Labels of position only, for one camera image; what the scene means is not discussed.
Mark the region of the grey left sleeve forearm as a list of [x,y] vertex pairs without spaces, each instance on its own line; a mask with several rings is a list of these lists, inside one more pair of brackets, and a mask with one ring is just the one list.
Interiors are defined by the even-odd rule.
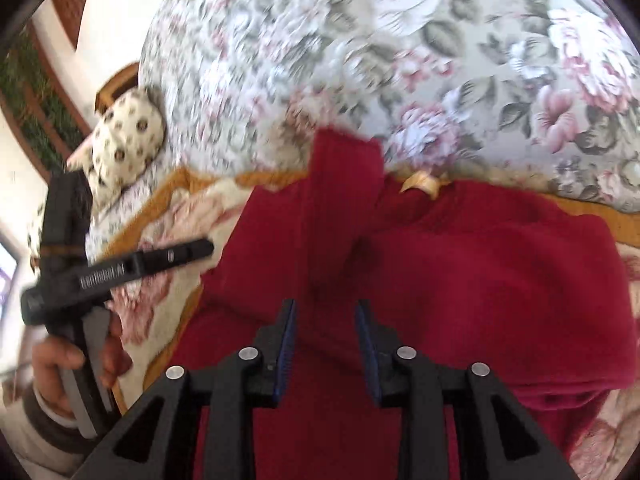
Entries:
[[1,433],[31,479],[72,478],[96,446],[77,422],[52,411],[34,385],[2,408]]

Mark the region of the person's left hand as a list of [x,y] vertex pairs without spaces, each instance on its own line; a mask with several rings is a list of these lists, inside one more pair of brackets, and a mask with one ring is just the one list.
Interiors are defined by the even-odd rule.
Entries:
[[[105,390],[111,390],[116,380],[132,367],[132,359],[122,346],[122,323],[117,313],[103,323],[102,332],[93,342],[94,355],[99,358],[99,374],[96,380]],[[64,424],[75,419],[70,399],[65,392],[61,373],[63,370],[81,370],[86,356],[68,339],[47,335],[32,348],[34,390],[38,392],[44,410],[62,419]]]

